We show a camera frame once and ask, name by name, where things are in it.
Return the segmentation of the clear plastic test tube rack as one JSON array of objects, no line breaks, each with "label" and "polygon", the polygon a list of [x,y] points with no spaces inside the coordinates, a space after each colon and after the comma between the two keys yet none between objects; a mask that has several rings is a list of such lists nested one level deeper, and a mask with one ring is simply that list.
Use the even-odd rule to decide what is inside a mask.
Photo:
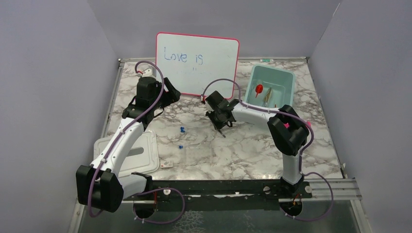
[{"label": "clear plastic test tube rack", "polygon": [[193,166],[200,163],[209,163],[212,159],[212,149],[208,147],[186,147],[183,148],[183,162],[185,165]]}]

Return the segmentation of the red capped squeeze bottle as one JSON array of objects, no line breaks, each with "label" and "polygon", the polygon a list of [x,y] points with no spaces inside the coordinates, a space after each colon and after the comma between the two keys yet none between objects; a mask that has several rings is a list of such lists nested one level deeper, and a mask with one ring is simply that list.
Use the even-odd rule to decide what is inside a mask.
[{"label": "red capped squeeze bottle", "polygon": [[263,89],[264,89],[264,87],[263,87],[262,84],[256,85],[256,87],[255,87],[255,93],[256,93],[255,98],[257,98],[258,95],[263,92]]}]

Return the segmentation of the white plastic container lid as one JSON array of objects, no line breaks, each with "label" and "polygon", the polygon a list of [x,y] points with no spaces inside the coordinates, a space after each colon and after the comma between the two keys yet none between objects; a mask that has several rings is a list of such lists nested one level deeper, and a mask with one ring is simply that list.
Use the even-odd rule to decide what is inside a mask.
[{"label": "white plastic container lid", "polygon": [[156,135],[153,131],[144,132],[141,126],[132,127],[124,134],[120,131],[109,138],[99,139],[94,144],[94,168],[109,171],[118,178],[134,172],[149,174],[156,171],[159,164]]}]

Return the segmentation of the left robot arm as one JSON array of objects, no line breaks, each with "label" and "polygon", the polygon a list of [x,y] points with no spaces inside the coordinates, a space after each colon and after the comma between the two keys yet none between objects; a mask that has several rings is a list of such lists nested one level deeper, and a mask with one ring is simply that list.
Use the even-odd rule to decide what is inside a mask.
[{"label": "left robot arm", "polygon": [[132,172],[120,178],[120,169],[134,143],[155,118],[155,110],[179,101],[180,95],[168,78],[161,82],[153,77],[139,79],[137,94],[123,110],[117,131],[102,154],[76,171],[78,201],[87,207],[91,217],[98,216],[93,208],[113,213],[129,196],[136,194],[144,200],[152,195],[150,175]]}]

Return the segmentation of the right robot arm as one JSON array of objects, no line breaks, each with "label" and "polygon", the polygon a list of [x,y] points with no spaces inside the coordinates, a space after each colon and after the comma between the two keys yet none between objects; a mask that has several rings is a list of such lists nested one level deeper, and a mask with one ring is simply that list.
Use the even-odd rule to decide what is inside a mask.
[{"label": "right robot arm", "polygon": [[263,108],[241,100],[228,101],[218,91],[201,102],[206,106],[206,116],[217,131],[234,122],[246,122],[269,130],[276,148],[282,153],[283,173],[280,178],[281,193],[291,198],[300,190],[304,180],[302,153],[307,137],[313,134],[310,126],[289,105],[281,108]]}]

